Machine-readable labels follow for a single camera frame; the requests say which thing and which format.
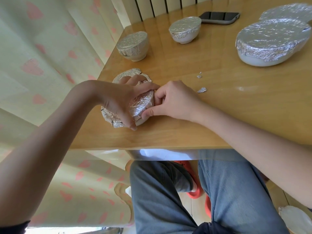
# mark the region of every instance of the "phone screen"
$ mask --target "phone screen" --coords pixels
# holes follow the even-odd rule
[[[215,12],[207,11],[203,13],[199,18],[201,19],[211,19],[211,20],[224,20],[230,21],[235,18],[239,13],[237,12]]]

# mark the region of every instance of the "small foil piece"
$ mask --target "small foil piece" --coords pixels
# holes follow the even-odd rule
[[[149,48],[149,39],[147,33],[139,31],[129,34],[121,39],[117,45],[117,50],[122,56],[138,56],[146,53]]]
[[[303,22],[312,20],[312,6],[306,3],[293,3],[269,9],[262,13],[260,20],[297,19]]]
[[[235,46],[242,54],[275,61],[299,51],[310,38],[310,33],[310,25],[300,20],[264,20],[241,30]]]
[[[115,77],[113,80],[113,83],[118,83],[119,80],[122,77],[125,76],[134,76],[136,74],[141,74],[141,70],[138,68],[133,68],[130,70],[127,70]],[[151,79],[149,78],[148,75],[146,74],[141,74],[146,77],[148,82],[152,82]],[[134,98],[129,106],[130,113],[134,119],[135,122],[137,122],[139,119],[141,119],[141,115],[143,111],[146,109],[154,106],[154,91],[150,90],[147,91],[143,94],[140,94],[138,97]],[[101,112],[104,117],[104,119],[111,123],[113,127],[118,128],[118,127],[124,127],[124,124],[121,122],[120,118],[116,115],[105,109],[104,107],[101,107]]]
[[[169,27],[169,32],[173,38],[181,39],[189,33],[199,30],[201,18],[196,16],[186,17],[172,23]]]
[[[206,91],[207,91],[207,89],[205,87],[202,87],[200,90],[197,91],[197,93],[203,93]]]

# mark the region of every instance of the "pants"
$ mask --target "pants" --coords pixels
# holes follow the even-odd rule
[[[233,149],[200,152],[210,158],[198,161],[198,175],[211,200],[212,221],[235,233],[289,233],[253,165]],[[137,233],[192,233],[197,228],[178,195],[193,188],[181,165],[134,161],[130,182]]]

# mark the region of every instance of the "wooden table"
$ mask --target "wooden table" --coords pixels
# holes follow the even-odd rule
[[[116,48],[99,76],[112,81],[119,73],[140,68],[156,84],[182,80],[193,90],[206,87],[200,98],[252,125],[301,144],[312,144],[312,42],[286,62],[272,67],[243,63],[235,48],[238,32],[257,22],[269,8],[312,0],[212,0],[147,19],[126,27],[123,36],[145,31],[150,48],[145,59],[131,62]],[[202,24],[199,35],[182,45],[171,38],[174,21],[205,11],[241,12],[228,26]],[[202,72],[202,78],[196,76]],[[113,128],[95,107],[88,115],[71,149],[202,149],[229,148],[212,131],[166,116],[150,118],[138,130]]]

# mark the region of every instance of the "red slipper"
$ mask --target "red slipper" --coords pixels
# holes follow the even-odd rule
[[[201,194],[203,193],[203,189],[200,185],[200,182],[198,181],[197,177],[195,176],[195,173],[191,167],[191,164],[189,161],[174,161],[180,165],[182,165],[191,175],[191,177],[193,178],[193,180],[195,181],[196,185],[197,185],[197,190],[194,192],[187,192],[188,196],[191,199],[197,199],[201,196]]]
[[[206,211],[206,214],[211,218],[211,202],[207,194],[206,194],[206,200],[205,200],[205,211]]]

